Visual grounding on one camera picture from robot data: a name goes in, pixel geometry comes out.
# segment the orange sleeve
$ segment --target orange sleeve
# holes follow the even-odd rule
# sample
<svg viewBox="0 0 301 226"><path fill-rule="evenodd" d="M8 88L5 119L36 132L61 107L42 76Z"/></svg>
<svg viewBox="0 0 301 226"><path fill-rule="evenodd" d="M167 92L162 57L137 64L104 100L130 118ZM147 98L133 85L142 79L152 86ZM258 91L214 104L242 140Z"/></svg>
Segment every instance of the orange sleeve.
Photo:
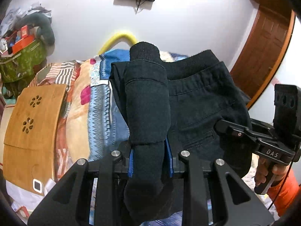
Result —
<svg viewBox="0 0 301 226"><path fill-rule="evenodd" d="M275 199L282 183L283 182L279 183L275 187L270 187L268 189L267 194L271 198L272 201ZM298 182L295 178L294 172L293 172L293 170L291 170L286 179L286 182L284 183L284 186L283 186L280 194L278 195L278 198L276 199L276 201L274 203L279 217L281 217L285 213L286 209L293 202L299 189L300 188L298 186Z"/></svg>

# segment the wooden door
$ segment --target wooden door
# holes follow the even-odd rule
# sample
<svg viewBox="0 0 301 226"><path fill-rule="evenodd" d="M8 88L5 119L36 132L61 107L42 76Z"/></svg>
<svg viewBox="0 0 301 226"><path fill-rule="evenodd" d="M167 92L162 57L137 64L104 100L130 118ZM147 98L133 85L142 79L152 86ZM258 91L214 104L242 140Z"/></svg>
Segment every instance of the wooden door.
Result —
<svg viewBox="0 0 301 226"><path fill-rule="evenodd" d="M246 44L231 70L235 84L250 98L259 90L276 63L289 23L285 17L259 7Z"/></svg>

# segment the silver screw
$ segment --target silver screw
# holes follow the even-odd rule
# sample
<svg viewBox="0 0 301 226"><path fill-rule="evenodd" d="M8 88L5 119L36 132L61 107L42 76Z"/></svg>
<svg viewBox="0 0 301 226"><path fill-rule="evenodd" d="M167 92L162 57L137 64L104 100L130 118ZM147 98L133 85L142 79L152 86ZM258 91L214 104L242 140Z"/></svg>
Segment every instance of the silver screw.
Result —
<svg viewBox="0 0 301 226"><path fill-rule="evenodd" d="M86 160L83 159L83 158L77 160L77 164L80 165L80 166L82 166L82 165L85 164L85 163L86 163Z"/></svg>
<svg viewBox="0 0 301 226"><path fill-rule="evenodd" d="M225 161L223 159L217 159L216 161L216 164L218 164L219 166L222 166L225 164Z"/></svg>
<svg viewBox="0 0 301 226"><path fill-rule="evenodd" d="M111 153L112 156L120 156L120 151L119 150L113 150L112 153Z"/></svg>
<svg viewBox="0 0 301 226"><path fill-rule="evenodd" d="M188 157L190 155L190 153L187 150L183 150L183 151L181 151L181 155L184 157Z"/></svg>

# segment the person's arm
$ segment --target person's arm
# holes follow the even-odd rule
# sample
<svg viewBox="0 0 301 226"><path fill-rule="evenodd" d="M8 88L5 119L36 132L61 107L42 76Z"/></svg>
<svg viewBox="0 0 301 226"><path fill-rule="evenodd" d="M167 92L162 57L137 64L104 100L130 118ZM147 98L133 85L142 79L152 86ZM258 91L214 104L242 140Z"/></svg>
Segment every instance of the person's arm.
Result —
<svg viewBox="0 0 301 226"><path fill-rule="evenodd" d="M267 194L272 201L275 199L282 184L283 184L283 180L278 185L274 187L270 187L268 189ZM291 169L282 187L280 194L278 195L277 199L274 202L279 217L281 217L285 213L286 209L288 209L288 207L290 206L290 204L293 202L294 198L298 194L299 189L300 188L295 178L294 172Z"/></svg>
<svg viewBox="0 0 301 226"><path fill-rule="evenodd" d="M259 158L258 161L258 167L255 175L255 182L256 186L258 186L261 182L266 181L266 175L268 174L268 164L266 162L266 159ZM273 201L283 183L283 179L288 171L288 166L281 166L281 165L275 165L273 167L273 173L276 174L276 179L272 186L269 188L267 194ZM297 195L299 191L298 182L295 178L294 172L291 169L286 182L284 183L284 186L278 195L278 198L275 201L275 206L278 212L279 216L282 216L286 209L289 207L289 205L294 200L295 196Z"/></svg>

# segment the device handle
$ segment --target device handle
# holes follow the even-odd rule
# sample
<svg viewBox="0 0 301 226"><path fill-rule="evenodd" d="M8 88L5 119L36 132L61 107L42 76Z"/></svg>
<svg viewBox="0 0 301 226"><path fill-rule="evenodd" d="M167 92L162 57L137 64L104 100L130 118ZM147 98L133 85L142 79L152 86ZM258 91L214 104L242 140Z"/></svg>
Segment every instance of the device handle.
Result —
<svg viewBox="0 0 301 226"><path fill-rule="evenodd" d="M265 195L277 176L272 172L273 166L276 163L273 161L266 161L266 162L270 163L268 166L268 175L265 177L266 181L265 183L261 183L260 185L254 188L254 192L258 195Z"/></svg>

